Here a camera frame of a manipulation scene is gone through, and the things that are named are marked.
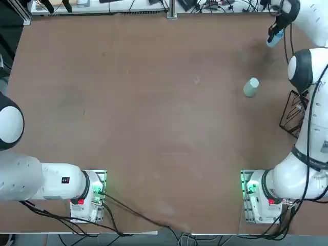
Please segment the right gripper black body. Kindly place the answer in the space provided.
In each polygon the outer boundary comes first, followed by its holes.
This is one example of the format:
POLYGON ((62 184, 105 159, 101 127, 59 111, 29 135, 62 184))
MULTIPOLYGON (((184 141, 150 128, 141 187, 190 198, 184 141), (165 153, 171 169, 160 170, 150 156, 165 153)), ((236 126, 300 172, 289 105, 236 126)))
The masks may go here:
POLYGON ((275 22, 272 24, 272 32, 279 32, 284 28, 284 19, 277 17, 275 22))

